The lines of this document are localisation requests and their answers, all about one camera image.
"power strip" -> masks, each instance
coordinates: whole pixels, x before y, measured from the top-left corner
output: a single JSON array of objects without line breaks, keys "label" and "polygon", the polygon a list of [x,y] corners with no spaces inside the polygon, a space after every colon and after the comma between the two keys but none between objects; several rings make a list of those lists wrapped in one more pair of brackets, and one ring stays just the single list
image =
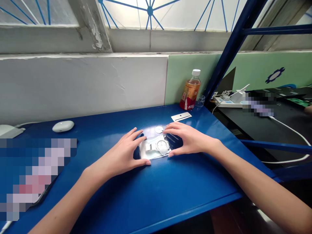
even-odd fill
[{"label": "power strip", "polygon": [[214,101],[218,107],[243,108],[243,102],[242,101],[240,103],[234,103],[231,100],[224,100],[220,97],[215,97]]}]

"white watch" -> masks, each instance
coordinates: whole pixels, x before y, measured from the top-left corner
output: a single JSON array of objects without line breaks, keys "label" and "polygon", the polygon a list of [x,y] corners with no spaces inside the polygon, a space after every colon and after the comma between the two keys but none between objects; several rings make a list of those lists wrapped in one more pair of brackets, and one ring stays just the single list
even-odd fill
[{"label": "white watch", "polygon": [[145,146],[146,151],[152,151],[152,150],[157,150],[159,151],[161,154],[166,154],[168,153],[168,149],[169,149],[169,142],[165,141],[165,140],[160,140],[157,143],[151,143],[151,144],[147,144]]}]

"clear plastic cup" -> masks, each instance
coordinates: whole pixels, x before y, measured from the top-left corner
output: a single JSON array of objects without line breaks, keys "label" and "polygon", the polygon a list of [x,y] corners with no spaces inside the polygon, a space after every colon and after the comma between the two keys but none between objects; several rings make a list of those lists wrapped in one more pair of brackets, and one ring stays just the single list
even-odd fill
[{"label": "clear plastic cup", "polygon": [[195,102],[195,106],[196,107],[202,107],[202,106],[204,106],[204,102],[205,102],[205,96],[204,95],[198,95],[196,102]]}]

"finger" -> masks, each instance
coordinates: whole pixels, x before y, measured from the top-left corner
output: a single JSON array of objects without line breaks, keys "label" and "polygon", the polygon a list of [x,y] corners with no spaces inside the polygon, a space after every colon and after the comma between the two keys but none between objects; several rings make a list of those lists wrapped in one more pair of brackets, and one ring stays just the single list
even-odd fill
[{"label": "finger", "polygon": [[177,136],[181,137],[181,132],[179,129],[170,128],[170,129],[164,130],[163,133],[164,134],[170,133],[170,134],[177,135]]},{"label": "finger", "polygon": [[137,160],[133,160],[132,161],[132,168],[136,168],[136,167],[139,167],[139,166],[150,166],[151,165],[151,162],[150,160],[148,159],[137,159]]},{"label": "finger", "polygon": [[126,133],[125,135],[123,135],[123,137],[120,140],[123,140],[127,137],[129,137],[132,133],[134,133],[136,131],[136,127],[134,129],[132,129],[130,132]]},{"label": "finger", "polygon": [[177,121],[177,122],[171,122],[170,124],[179,124],[179,125],[181,125],[181,124],[183,124],[183,123],[180,123],[179,121]]},{"label": "finger", "polygon": [[174,155],[180,155],[180,154],[186,154],[186,153],[188,153],[188,152],[186,151],[186,148],[182,146],[182,147],[180,147],[180,148],[171,150],[171,151],[169,152],[168,157],[170,158],[170,157],[172,157],[172,156],[174,156]]},{"label": "finger", "polygon": [[139,137],[138,139],[134,140],[133,141],[133,145],[135,147],[137,147],[142,141],[144,141],[146,139],[146,136],[143,136],[143,137]]},{"label": "finger", "polygon": [[140,135],[143,130],[136,131],[129,136],[129,139],[134,140],[138,135]]},{"label": "finger", "polygon": [[181,129],[182,126],[176,123],[171,123],[169,125],[166,126],[166,129],[170,129],[170,128],[174,128],[174,129]]}]

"white bottle cap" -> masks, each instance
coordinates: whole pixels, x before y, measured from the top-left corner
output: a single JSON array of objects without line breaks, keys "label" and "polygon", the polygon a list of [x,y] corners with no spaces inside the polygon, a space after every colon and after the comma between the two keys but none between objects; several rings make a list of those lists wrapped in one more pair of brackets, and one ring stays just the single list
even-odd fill
[{"label": "white bottle cap", "polygon": [[193,76],[199,76],[201,74],[201,71],[199,70],[199,69],[194,69],[193,71],[192,71],[192,75]]}]

